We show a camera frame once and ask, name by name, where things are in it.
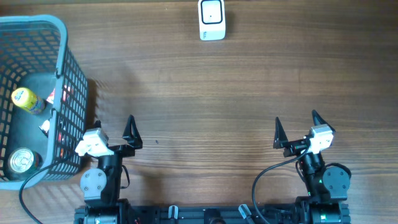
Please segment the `can lid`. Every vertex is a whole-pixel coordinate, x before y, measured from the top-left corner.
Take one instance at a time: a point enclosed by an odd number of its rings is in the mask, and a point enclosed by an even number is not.
[[[12,102],[17,106],[26,106],[29,103],[29,92],[27,88],[18,88],[11,93]]]
[[[30,149],[17,149],[10,155],[9,167],[14,172],[23,173],[32,167],[33,161],[34,155]]]

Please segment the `blue-gray basket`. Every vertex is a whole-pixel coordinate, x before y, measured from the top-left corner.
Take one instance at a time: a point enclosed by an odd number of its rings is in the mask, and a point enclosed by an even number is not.
[[[68,48],[65,24],[48,15],[0,17],[0,189],[19,190],[24,179],[8,169],[10,153],[20,147],[38,152],[42,167],[74,153],[85,131],[88,84]],[[53,105],[31,115],[13,105],[11,93],[27,87],[43,99],[53,92]],[[48,138],[39,126],[50,119]],[[64,180],[80,170],[75,154],[43,171],[40,180]]]

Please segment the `cable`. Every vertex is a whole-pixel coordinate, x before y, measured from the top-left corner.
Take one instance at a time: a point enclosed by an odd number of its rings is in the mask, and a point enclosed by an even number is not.
[[[41,168],[40,170],[38,170],[38,171],[36,171],[34,174],[32,174],[28,179],[26,179],[26,180],[24,181],[24,183],[21,185],[21,188],[19,189],[19,202],[21,203],[22,208],[25,210],[25,212],[28,214],[28,216],[30,216],[30,217],[33,219],[33,221],[35,221],[36,223],[38,223],[38,224],[43,224],[42,222],[40,222],[40,221],[32,214],[32,212],[29,211],[29,209],[28,209],[28,208],[26,207],[26,205],[25,205],[24,199],[22,198],[22,191],[24,190],[25,185],[26,185],[31,179],[33,179],[33,177],[35,177],[37,174],[39,174],[39,173],[41,173],[41,172],[43,172],[43,171],[45,171],[45,170],[47,170],[47,169],[49,169],[49,168],[51,168],[51,167],[57,166],[57,165],[59,165],[59,164],[61,164],[61,163],[63,163],[63,162],[68,161],[70,158],[73,157],[73,155],[74,155],[74,153],[70,154],[70,156],[68,156],[68,157],[66,157],[66,158],[64,158],[64,159],[62,159],[62,160],[60,160],[60,161],[58,161],[58,162],[56,162],[56,163],[53,163],[53,164],[50,164],[50,165],[48,165],[48,166],[46,166],[46,167],[44,167],[44,168]]]
[[[261,217],[261,219],[262,219],[266,224],[270,224],[270,223],[269,223],[269,222],[266,220],[266,218],[264,218],[264,216],[261,214],[261,212],[260,212],[260,210],[259,210],[259,208],[257,207],[257,204],[256,204],[256,184],[257,184],[257,181],[258,181],[258,180],[260,179],[260,177],[263,176],[266,172],[268,172],[268,171],[270,171],[270,170],[272,170],[272,169],[275,169],[275,168],[277,168],[277,167],[280,167],[280,166],[283,166],[283,165],[286,165],[286,164],[288,164],[288,163],[291,163],[291,162],[294,162],[294,161],[297,161],[297,160],[301,159],[304,155],[306,155],[306,153],[308,152],[308,150],[309,150],[309,148],[306,148],[306,150],[305,150],[303,153],[301,153],[301,155],[297,156],[297,157],[294,158],[294,159],[287,160],[287,161],[285,161],[285,162],[281,162],[281,163],[279,163],[279,164],[276,164],[276,165],[273,165],[273,166],[270,166],[270,167],[266,168],[265,170],[263,170],[263,171],[256,177],[256,179],[254,179],[253,187],[252,187],[252,189],[251,189],[251,198],[252,198],[252,201],[253,201],[253,204],[254,204],[254,208],[256,209],[256,212],[259,214],[259,216]]]
[[[304,179],[304,177],[303,177],[303,174],[302,174],[301,171],[299,170],[299,161],[296,161],[296,171],[297,171],[298,175],[300,176],[301,180],[302,180],[303,182],[305,182],[305,179]]]

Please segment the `wood grain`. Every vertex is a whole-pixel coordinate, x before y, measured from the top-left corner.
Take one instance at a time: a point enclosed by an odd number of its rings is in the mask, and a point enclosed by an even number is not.
[[[103,122],[111,144],[136,117],[144,149],[124,160],[132,183],[122,198],[251,203],[254,177],[285,160],[272,149],[275,117],[296,139],[316,109],[337,130],[323,157],[353,172],[353,223],[398,223],[397,9],[393,1],[228,1],[226,39],[203,42],[195,2],[0,8],[66,23],[90,79],[90,122]],[[71,223],[83,205],[79,181],[41,183],[26,190],[26,204],[44,223]],[[0,194],[0,223],[31,222],[17,192]],[[305,194],[293,164],[257,188],[261,203]]]

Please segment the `white rectangular object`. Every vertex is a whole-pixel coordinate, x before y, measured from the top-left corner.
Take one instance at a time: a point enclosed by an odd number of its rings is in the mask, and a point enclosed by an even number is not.
[[[199,30],[201,40],[221,40],[225,37],[224,0],[199,0]]]

